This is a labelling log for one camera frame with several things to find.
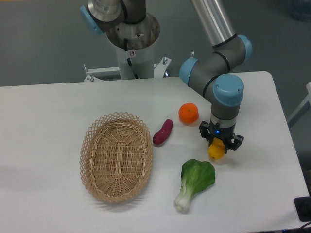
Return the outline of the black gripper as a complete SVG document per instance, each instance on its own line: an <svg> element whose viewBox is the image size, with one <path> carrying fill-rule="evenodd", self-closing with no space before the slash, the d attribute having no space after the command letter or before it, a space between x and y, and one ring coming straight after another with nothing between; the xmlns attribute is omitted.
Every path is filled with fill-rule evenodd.
<svg viewBox="0 0 311 233"><path fill-rule="evenodd" d="M215 138L222 140L225 146L225 154L227 154L229 150L236 151L244 140L243 136L234 134L235 126L234 124L231 127L223 128L220 127L219 123L214 124L212 121L210 123L202 121L199 131L201 137L208 142L209 147Z"/></svg>

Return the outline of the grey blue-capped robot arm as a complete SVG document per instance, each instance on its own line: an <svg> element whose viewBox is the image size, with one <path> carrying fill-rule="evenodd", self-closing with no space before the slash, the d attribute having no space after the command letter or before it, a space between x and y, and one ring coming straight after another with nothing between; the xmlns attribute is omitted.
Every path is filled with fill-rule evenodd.
<svg viewBox="0 0 311 233"><path fill-rule="evenodd" d="M211 103L209 122L202 122L201 136L212 144L222 141L225 150L235 151L243 136L234 132L244 84L230 74L252 55L252 44L236 34L219 0L194 0L192 5L211 42L213 53L206 61L187 59L179 78ZM158 40L157 19L146 12L143 0L89 0L80 7L85 24L94 34L106 34L120 53L122 79L154 77L152 56L147 51Z"/></svg>

